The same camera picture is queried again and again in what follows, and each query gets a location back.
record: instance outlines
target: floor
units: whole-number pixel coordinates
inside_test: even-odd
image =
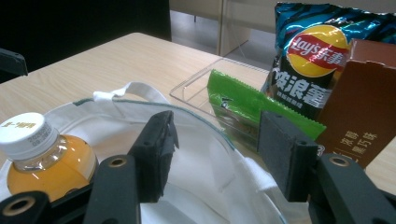
[[[173,42],[216,53],[217,21],[171,11],[171,25]],[[269,70],[275,55],[275,35],[251,30],[250,39],[225,57]]]

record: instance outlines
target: green packet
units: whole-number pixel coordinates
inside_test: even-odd
[[[209,103],[224,131],[232,140],[243,140],[251,147],[257,146],[260,114],[263,110],[288,118],[313,140],[326,127],[308,119],[280,102],[255,90],[248,84],[213,69],[207,83]]]

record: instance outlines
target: yellow circle logo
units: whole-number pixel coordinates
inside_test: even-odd
[[[347,53],[347,38],[340,29],[317,25],[305,29],[290,41],[287,57],[299,74],[323,77],[339,69]]]

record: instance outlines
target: light wood tabletop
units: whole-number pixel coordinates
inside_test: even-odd
[[[45,114],[55,107],[92,98],[94,91],[114,91],[130,81],[145,82],[161,91],[172,104],[187,107],[210,120],[169,92],[219,59],[219,56],[148,35],[126,35],[36,70],[27,77],[0,84],[0,122],[25,112]],[[0,152],[0,164],[5,160],[6,156]],[[396,141],[393,140],[366,168],[366,174],[375,184],[392,194],[396,194],[395,161]]]

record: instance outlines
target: orange juice bottle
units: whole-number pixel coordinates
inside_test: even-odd
[[[3,122],[0,149],[12,161],[7,176],[9,191],[41,190],[51,201],[88,185],[97,166],[96,156],[85,141],[59,134],[38,113]]]

